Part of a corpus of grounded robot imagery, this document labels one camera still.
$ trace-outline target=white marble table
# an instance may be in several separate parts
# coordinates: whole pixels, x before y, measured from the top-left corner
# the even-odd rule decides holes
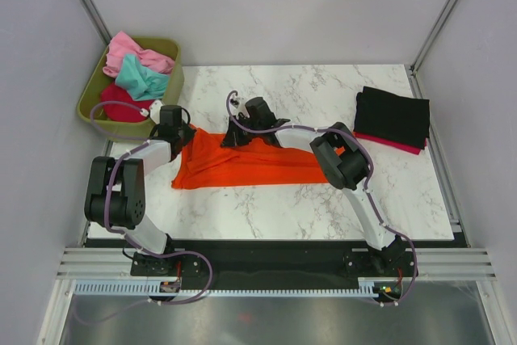
[[[192,123],[226,131],[226,95],[263,96],[277,117],[310,126],[342,121],[353,128],[355,96],[374,86],[412,96],[403,65],[289,65],[186,67],[179,104]],[[361,141],[375,162],[372,187],[388,222],[413,239],[452,240],[452,229],[428,150],[415,156]],[[127,144],[114,144],[121,155]],[[173,238],[342,239],[363,238],[346,197],[329,184],[174,190],[180,160],[145,179],[147,214]],[[92,225],[90,238],[113,238]]]

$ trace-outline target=laundry basket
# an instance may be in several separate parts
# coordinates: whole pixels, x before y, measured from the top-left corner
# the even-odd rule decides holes
[[[179,47],[179,44],[173,40],[165,38],[144,36],[132,36],[131,38],[142,48],[150,48],[151,50],[166,55],[174,60],[174,68],[170,73],[169,84],[167,85],[167,89],[163,95],[162,102],[165,105],[176,104],[183,88],[183,82],[185,81],[181,66],[181,48]],[[103,56],[100,58],[97,67],[95,67],[94,73],[91,75],[90,80],[86,84],[86,88],[79,99],[78,115],[88,123],[90,123],[91,109],[96,104],[100,103],[101,92],[106,89],[109,84],[115,81],[113,78],[108,77],[103,73],[103,67],[106,65],[107,51],[108,48],[104,50]],[[95,122],[110,133],[114,133],[122,137],[146,138],[149,136],[149,133],[154,126],[154,122],[151,119],[146,119],[139,123],[124,123],[110,120],[102,108],[99,108],[95,113]],[[112,141],[120,140],[117,137],[110,137],[109,139]]]

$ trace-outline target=wall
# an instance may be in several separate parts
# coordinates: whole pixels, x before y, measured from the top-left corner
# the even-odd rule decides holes
[[[411,63],[446,0],[94,0],[112,34],[177,38],[188,65]]]
[[[75,104],[103,45],[78,0],[0,0],[0,342],[35,343],[89,161],[103,146]]]
[[[491,253],[514,323],[516,47],[517,0],[460,0],[419,73],[467,232]]]

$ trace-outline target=orange cloth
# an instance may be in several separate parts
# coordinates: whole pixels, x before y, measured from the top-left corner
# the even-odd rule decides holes
[[[181,167],[172,181],[174,189],[289,183],[327,183],[313,154],[281,149],[255,138],[232,149],[220,146],[225,134],[198,128],[183,147]]]

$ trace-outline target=black cloth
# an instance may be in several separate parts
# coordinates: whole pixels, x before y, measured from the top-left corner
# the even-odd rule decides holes
[[[357,94],[354,131],[424,149],[429,100],[401,97],[365,86]]]

